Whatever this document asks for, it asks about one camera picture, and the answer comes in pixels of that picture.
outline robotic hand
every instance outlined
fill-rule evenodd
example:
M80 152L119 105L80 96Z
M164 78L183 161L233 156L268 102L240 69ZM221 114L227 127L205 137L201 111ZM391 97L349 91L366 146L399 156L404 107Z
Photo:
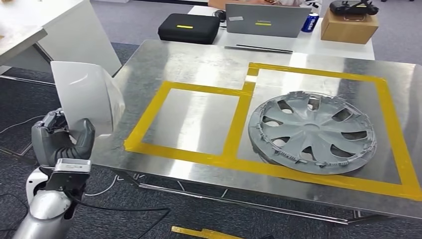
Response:
M40 167L26 181L29 212L14 239L65 238L77 204L64 191L81 197L91 171L88 159L95 128L88 119L81 120L81 124L84 130L76 143L68 133L61 109L49 112L32 127L32 145Z

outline yellow tape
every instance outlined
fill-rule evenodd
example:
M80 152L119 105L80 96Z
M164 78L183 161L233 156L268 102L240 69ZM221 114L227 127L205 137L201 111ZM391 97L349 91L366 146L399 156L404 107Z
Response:
M243 96L243 95L250 95L250 92L236 89L228 89L228 88L220 88L214 86L201 86L201 85L193 85L187 83L180 83L180 82L172 82L172 88L179 89L179 90L187 90L187 91L198 91L198 92L206 92L206 93L213 93L219 95L228 95L228 96Z
M152 98L138 124L132 130L129 137L125 140L124 147L126 150L130 151L132 148L135 148L139 143L141 143L141 140L144 138L145 133L153 122L155 115L160 111L161 106L166 100L170 89L171 82L164 81L161 84L161 87L158 89L154 98Z
M185 235L190 235L199 238L207 238L207 239L242 239L235 236L230 236L228 234L202 229L202 231L195 231L187 228L180 228L172 226L172 232L174 233L181 233Z
M186 83L163 82L162 86L158 90L156 96L152 99L148 108L145 110L138 124L128 139L125 141L125 149L132 152L185 160L232 170L265 174L273 177L286 178L296 181L316 183L422 201L422 191L420 189L411 158L407 151L406 143L400 128L399 120L394 110L394 104L388 90L387 82L383 78L349 73L266 65L260 63L249 64L247 73L248 77L256 77L258 75L259 69L328 76L375 83L377 93L379 94L380 98L381 110L383 112L383 117L386 123L386 130L390 139L390 144L392 146L394 159L402 181L402 185L342 175L314 175L296 171L284 166L237 159L236 154L239 148L243 127L246 122L250 100L253 95L253 90L255 87L254 82L245 82L242 90L198 86ZM231 127L224 144L222 155L212 155L148 143L141 143L143 136L145 135L147 129L154 120L155 115L167 97L170 88L239 96L239 102L231 122Z
M246 116L248 115L248 109L254 89L254 82L245 82L242 90L250 92L250 95L240 97L239 102L237 103L236 111L234 112L222 153L227 160L236 159L237 149L239 149L240 139L242 137L242 131L246 122Z
M177 25L176 27L192 29L193 26Z
M271 23L256 22L255 25L258 25L258 26L271 26Z
M418 189L420 191L418 177L416 176L412 159L403 137L388 86L384 82L376 82L375 84L380 99L381 110L384 115L388 138L390 139L390 144L392 146L394 161L396 162L402 185L407 188L409 193Z

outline gray carpet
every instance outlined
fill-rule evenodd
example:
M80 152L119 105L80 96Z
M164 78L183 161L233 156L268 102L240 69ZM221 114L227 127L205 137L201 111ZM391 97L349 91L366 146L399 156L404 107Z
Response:
M416 15L422 9L422 1L389 0L380 3L381 27L374 36L377 59L404 62L421 62L420 32L413 31L414 22L421 21ZM173 12L186 13L188 5L161 4L133 1L129 4L93 1L94 9L102 22L117 55L124 63L145 39L157 39L156 29ZM52 82L50 74L12 68L5 75ZM28 119L43 115L59 106L54 88L34 86L26 83L0 80L0 130ZM30 140L31 123L18 126L0 135L0 145L14 150L23 149ZM0 194L14 193L25 200L24 185L33 166L18 162L0 154ZM88 183L88 193L105 189L114 174L107 169L94 167ZM142 182L178 188L175 181L143 177ZM184 184L189 191L219 196L221 188ZM283 200L274 197L241 193L230 190L229 198L284 207L328 216L350 217L351 212L307 203ZM271 233L276 239L418 239L422 238L421 221L395 219L377 224L359 225L348 228L310 219L280 215L260 210L247 209L201 199L177 196L150 190L136 190L128 183L119 181L108 192L87 198L87 202L114 207L157 207L172 208L172 213L161 224L145 236L148 239L184 239L188 236L170 232L171 226L200 230L202 228L228 233L234 236L257 239ZM0 198L0 229L14 226L24 213L24 207L10 196ZM119 213L104 212L80 207L70 230L68 239L134 239L145 230L161 213ZM0 238L10 238L0 234Z

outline black cable on floor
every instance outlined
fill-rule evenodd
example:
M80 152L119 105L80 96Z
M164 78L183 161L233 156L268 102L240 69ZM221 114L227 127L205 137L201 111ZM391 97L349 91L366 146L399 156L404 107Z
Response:
M69 191L64 192L66 196L68 196L72 201L77 204L80 204L85 207L101 209L101 210L109 210L109 211L119 211L119 212L151 212L151 211L166 211L163 215L160 216L151 226L148 227L146 231L144 231L137 239L142 238L145 234L147 234L151 229L153 229L157 224L159 224L170 212L170 208L140 208L140 209L132 209L132 208L106 208L100 207L95 205L90 205L87 203L82 202L81 200L75 198Z

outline silver laptop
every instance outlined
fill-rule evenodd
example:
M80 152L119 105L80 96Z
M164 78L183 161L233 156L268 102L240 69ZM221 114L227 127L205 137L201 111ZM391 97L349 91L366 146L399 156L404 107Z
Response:
M298 37L308 7L227 3L227 31L265 36Z

